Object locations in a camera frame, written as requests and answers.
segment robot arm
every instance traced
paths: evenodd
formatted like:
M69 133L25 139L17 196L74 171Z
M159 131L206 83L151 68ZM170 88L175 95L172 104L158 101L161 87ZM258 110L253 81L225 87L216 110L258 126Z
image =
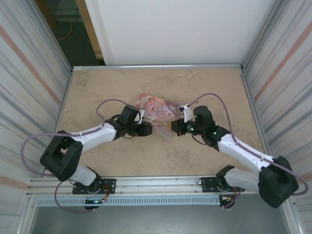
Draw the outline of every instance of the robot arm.
M235 142L230 131L215 124L212 113L206 106L198 106L194 109L195 121L191 120L191 110L188 106L183 106L180 110L184 114L186 112L188 114L184 115L184 119L178 119L171 123L172 131L176 132L178 136L186 133L200 135L206 145L234 157L253 172L244 172L233 166L227 166L216 174L220 188L225 186L245 188L260 194L267 204L275 208L298 189L298 183L293 175L263 160L275 162L292 170L285 158L281 156L274 158L263 154L238 139ZM261 158L255 157L238 144Z
M106 120L104 125L71 133L68 137L55 136L41 156L40 163L60 181L73 180L86 186L92 193L99 187L100 176L92 169L79 165L81 153L126 134L134 137L149 136L152 134L152 126L142 122L143 114L144 111L127 105L120 115Z

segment orange stripe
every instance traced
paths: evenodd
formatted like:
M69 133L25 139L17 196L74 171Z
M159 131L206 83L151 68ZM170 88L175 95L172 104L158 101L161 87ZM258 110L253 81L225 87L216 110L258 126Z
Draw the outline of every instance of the orange stripe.
M263 91L268 87L268 85L272 82L272 80L276 77L276 75L280 72L280 70L284 67L289 58L296 52L296 50L300 47L300 45L304 42L304 40L308 37L310 32L312 31L312 21L309 23L307 28L302 32L300 37L296 40L290 51L281 61L281 63L276 67L273 73L270 75L269 79L265 82L265 84L260 89L259 93L254 97L255 101L259 99Z
M39 82L43 85L45 90L52 96L52 98L58 104L60 104L60 99L58 98L58 96L52 91L49 85L43 80L43 78L38 73L38 71L34 68L31 62L26 58L23 52L17 47L17 45L13 42L13 40L10 38L10 36L7 34L7 32L4 30L4 28L1 25L0 25L0 34L3 37L3 39L6 41L6 43L8 43L8 45L12 48L12 50L17 54L20 60L29 69L29 71L31 71L31 73L39 80Z
M28 190L28 184L19 182L19 181L14 180L14 179L10 179L8 177L4 177L2 175L0 175L0 184L7 185L10 187L14 187L14 188L18 188L18 189Z

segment beige table surface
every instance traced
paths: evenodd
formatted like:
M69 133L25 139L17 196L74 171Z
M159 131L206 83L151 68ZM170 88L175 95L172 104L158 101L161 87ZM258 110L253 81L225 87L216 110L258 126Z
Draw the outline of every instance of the beige table surface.
M206 92L223 98L236 136L262 151L238 69L75 71L59 128L78 132L99 125L101 120L95 109L108 98L134 104L141 93L148 93L186 104ZM218 99L207 96L192 107L198 105L207 105L216 124L228 128ZM108 102L103 104L100 112L105 118L110 118L120 114L122 109L123 104ZM86 151L80 163L101 176L213 175L226 165L246 170L234 158L196 143L191 135L172 139L155 134L133 139L120 138Z

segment pink snack bag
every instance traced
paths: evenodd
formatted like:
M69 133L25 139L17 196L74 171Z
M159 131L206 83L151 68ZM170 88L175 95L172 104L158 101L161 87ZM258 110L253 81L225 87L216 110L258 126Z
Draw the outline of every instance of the pink snack bag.
M144 121L152 124L153 133L166 138L176 135L169 128L168 122L181 118L178 104L148 94L141 94L135 106L139 110L145 110Z

